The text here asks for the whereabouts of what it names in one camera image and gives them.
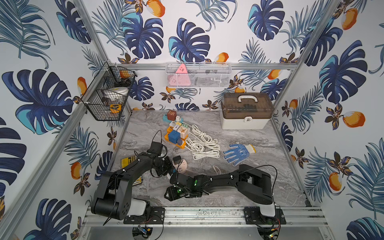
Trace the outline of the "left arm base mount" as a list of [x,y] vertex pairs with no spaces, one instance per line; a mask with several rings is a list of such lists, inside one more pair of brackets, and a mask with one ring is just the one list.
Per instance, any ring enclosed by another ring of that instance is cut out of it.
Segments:
[[162,225],[164,223],[166,209],[163,207],[151,207],[145,209],[142,215],[127,215],[124,218],[125,225]]

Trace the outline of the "blue cube adapter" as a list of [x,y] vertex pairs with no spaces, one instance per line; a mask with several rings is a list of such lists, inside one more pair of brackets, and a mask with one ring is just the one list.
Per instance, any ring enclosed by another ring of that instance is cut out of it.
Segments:
[[177,131],[172,131],[168,134],[169,142],[173,144],[178,144],[178,141],[181,139],[180,134]]

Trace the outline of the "round pink power socket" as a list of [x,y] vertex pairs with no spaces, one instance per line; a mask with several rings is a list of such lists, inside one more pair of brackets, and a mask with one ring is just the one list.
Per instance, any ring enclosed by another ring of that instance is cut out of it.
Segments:
[[174,167],[179,174],[184,174],[187,171],[188,163],[185,159],[177,160],[174,162]]

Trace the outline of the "orange power strip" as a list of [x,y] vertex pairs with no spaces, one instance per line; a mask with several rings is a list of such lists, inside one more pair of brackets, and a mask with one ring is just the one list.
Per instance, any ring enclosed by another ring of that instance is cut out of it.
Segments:
[[164,139],[167,142],[175,145],[176,147],[180,149],[184,149],[187,145],[186,139],[188,135],[189,135],[189,129],[185,127],[179,126],[179,128],[177,128],[177,127],[169,126],[167,128],[167,133]]

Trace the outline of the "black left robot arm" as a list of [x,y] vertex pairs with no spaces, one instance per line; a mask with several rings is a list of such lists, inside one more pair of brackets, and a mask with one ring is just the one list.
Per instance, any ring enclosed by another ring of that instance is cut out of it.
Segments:
[[161,158],[158,153],[142,152],[125,168],[103,173],[95,192],[91,212],[95,215],[123,220],[131,208],[133,183],[152,169],[160,177],[171,175],[176,171],[168,157]]

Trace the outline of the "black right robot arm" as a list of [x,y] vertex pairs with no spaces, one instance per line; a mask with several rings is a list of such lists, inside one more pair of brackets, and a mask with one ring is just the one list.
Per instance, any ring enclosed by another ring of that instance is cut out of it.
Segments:
[[248,165],[239,165],[239,169],[227,174],[190,177],[174,173],[170,178],[164,198],[175,201],[180,198],[200,198],[219,191],[236,190],[258,204],[264,217],[274,217],[276,207],[273,198],[271,175]]

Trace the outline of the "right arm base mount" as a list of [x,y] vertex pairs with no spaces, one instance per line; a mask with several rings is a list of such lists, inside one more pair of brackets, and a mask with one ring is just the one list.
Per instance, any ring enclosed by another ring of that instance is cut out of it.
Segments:
[[244,216],[247,225],[286,225],[285,214],[281,208],[275,208],[273,217],[263,215],[260,207],[245,207]]

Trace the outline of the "black charger plug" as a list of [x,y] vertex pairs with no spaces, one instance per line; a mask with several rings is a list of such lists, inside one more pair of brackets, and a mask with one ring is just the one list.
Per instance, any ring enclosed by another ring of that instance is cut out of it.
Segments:
[[183,161],[183,159],[182,159],[181,156],[175,156],[175,157],[173,157],[174,165],[178,165],[178,164],[180,164],[182,161]]

